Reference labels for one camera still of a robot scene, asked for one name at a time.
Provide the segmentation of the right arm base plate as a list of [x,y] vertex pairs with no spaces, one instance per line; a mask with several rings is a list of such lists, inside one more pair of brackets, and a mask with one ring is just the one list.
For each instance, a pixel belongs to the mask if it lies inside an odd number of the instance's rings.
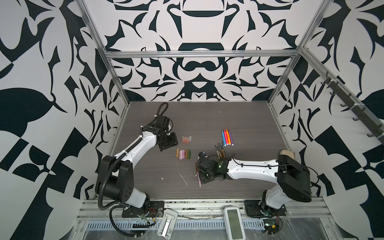
[[246,214],[250,218],[273,218],[277,215],[286,216],[286,208],[283,205],[280,209],[274,209],[266,205],[264,200],[245,200]]

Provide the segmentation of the red pink marker pen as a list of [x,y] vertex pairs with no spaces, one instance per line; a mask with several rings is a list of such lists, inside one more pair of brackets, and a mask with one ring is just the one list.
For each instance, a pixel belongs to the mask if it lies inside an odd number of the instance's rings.
[[225,136],[226,146],[230,146],[230,145],[231,145],[231,142],[230,142],[230,139],[229,139],[229,137],[228,137],[227,130],[223,130],[223,133],[224,133],[224,136]]

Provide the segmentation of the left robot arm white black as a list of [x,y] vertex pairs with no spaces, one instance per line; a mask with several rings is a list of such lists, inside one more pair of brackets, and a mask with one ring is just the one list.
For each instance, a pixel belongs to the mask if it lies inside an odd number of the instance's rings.
[[156,145],[160,151],[178,145],[173,126],[168,117],[157,115],[150,124],[141,127],[141,134],[128,147],[102,159],[95,187],[100,210],[114,205],[142,209],[149,204],[149,196],[134,186],[134,168]]

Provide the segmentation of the light pink marker pen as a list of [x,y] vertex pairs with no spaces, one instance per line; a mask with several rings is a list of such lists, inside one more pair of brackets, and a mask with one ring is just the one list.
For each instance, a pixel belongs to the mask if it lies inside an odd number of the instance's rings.
[[219,147],[218,147],[218,146],[216,146],[216,151],[217,151],[217,155],[221,158],[222,155],[221,155],[221,151],[219,150]]

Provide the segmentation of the blue marker pen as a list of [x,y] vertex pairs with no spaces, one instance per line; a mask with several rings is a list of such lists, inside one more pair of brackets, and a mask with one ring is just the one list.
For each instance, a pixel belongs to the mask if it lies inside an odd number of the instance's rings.
[[227,146],[227,135],[224,130],[222,130],[222,138],[224,146]]

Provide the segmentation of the gold tan marker pen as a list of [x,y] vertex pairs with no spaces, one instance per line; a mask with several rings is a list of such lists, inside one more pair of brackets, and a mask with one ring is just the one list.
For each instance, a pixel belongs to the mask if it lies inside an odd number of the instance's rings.
[[216,155],[217,155],[218,159],[220,159],[221,155],[219,152],[219,148],[216,145],[215,145],[215,150],[216,150]]

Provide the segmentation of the purple marker pen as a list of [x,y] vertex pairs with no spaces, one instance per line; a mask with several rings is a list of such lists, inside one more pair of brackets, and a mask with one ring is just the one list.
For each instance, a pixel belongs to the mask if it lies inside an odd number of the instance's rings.
[[232,136],[232,133],[230,130],[228,130],[228,135],[229,135],[229,139],[231,141],[231,145],[234,146],[235,143],[234,143],[233,136]]

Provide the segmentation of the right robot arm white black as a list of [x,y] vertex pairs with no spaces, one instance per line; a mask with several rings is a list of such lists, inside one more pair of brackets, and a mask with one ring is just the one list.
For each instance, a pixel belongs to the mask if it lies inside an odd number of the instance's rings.
[[274,183],[273,188],[263,193],[260,207],[264,211],[277,211],[290,201],[312,201],[310,170],[295,161],[290,151],[281,151],[276,160],[269,161],[241,161],[233,157],[216,161],[199,153],[196,169],[202,184],[239,179]]

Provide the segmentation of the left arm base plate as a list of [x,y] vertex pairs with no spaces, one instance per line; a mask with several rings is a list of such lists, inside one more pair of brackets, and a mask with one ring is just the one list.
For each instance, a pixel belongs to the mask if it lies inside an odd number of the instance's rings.
[[141,208],[129,207],[123,210],[123,218],[139,218],[144,216],[146,218],[157,218],[164,215],[165,202],[152,201],[145,202]]

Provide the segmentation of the orange marker pen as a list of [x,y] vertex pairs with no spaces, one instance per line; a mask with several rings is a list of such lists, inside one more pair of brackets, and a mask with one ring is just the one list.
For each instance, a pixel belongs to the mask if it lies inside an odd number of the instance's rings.
[[231,135],[230,135],[229,130],[226,130],[226,134],[227,134],[227,139],[228,139],[227,145],[232,146],[232,139],[231,139]]

